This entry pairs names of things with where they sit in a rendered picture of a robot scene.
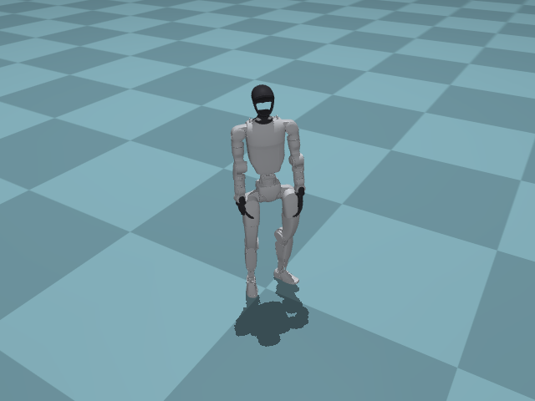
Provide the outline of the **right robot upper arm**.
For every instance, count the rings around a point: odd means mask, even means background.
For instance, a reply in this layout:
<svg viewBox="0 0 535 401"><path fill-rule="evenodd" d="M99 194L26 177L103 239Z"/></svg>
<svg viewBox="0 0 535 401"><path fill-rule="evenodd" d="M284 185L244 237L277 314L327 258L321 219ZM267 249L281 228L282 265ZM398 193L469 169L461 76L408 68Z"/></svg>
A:
<svg viewBox="0 0 535 401"><path fill-rule="evenodd" d="M232 155L237 166L237 174L247 172L247 162L243 160L244 142L242 142L246 137L246 132L246 124L236 125L231 130Z"/></svg>

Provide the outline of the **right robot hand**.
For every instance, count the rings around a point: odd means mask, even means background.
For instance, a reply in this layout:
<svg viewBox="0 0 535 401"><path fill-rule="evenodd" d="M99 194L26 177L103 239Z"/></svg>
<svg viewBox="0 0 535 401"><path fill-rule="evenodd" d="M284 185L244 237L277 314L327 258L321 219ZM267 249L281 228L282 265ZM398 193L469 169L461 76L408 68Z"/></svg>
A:
<svg viewBox="0 0 535 401"><path fill-rule="evenodd" d="M240 204L239 204L240 203ZM254 217L250 216L247 212L246 212L246 207L245 207L245 204L246 204L246 201L245 201L245 198L244 196L241 196L239 198L239 203L236 202L236 205L238 206L238 209L239 211L241 212L242 215L247 215L250 219L254 219Z"/></svg>

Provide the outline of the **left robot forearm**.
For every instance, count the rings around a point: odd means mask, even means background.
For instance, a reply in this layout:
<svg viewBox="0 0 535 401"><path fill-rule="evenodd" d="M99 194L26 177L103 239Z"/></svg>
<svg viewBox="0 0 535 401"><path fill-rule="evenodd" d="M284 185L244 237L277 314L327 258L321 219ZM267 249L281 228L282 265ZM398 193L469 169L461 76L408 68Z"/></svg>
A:
<svg viewBox="0 0 535 401"><path fill-rule="evenodd" d="M304 174L303 174L303 171L304 171L304 158L303 158L303 165L292 166L292 171L293 171L294 189L298 193L298 189L300 187L303 187L304 191L305 191L306 187L304 185Z"/></svg>

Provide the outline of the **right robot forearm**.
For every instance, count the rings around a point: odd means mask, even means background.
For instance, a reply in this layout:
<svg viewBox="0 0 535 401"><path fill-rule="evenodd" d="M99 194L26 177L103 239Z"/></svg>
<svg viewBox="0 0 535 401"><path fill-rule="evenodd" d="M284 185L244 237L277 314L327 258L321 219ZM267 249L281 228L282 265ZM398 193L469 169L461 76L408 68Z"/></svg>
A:
<svg viewBox="0 0 535 401"><path fill-rule="evenodd" d="M245 190L245 174L237 174L237 166L236 163L233 163L233 179L234 179L234 200L239 203L239 198L241 196L244 196L246 200L246 190ZM240 204L240 203L239 203Z"/></svg>

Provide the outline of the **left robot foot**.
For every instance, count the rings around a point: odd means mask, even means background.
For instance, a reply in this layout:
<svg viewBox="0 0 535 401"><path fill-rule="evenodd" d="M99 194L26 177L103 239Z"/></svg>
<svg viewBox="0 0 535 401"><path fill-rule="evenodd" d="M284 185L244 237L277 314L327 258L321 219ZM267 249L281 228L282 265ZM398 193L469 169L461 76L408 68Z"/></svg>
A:
<svg viewBox="0 0 535 401"><path fill-rule="evenodd" d="M295 277L294 275L292 275L290 272L288 272L287 270L285 272L283 272L282 274L278 272L278 269L276 268L274 270L274 273L273 273L274 277L276 277L277 279L280 279L282 280L283 282L286 282L288 284L297 284L299 283L299 279L297 277Z"/></svg>

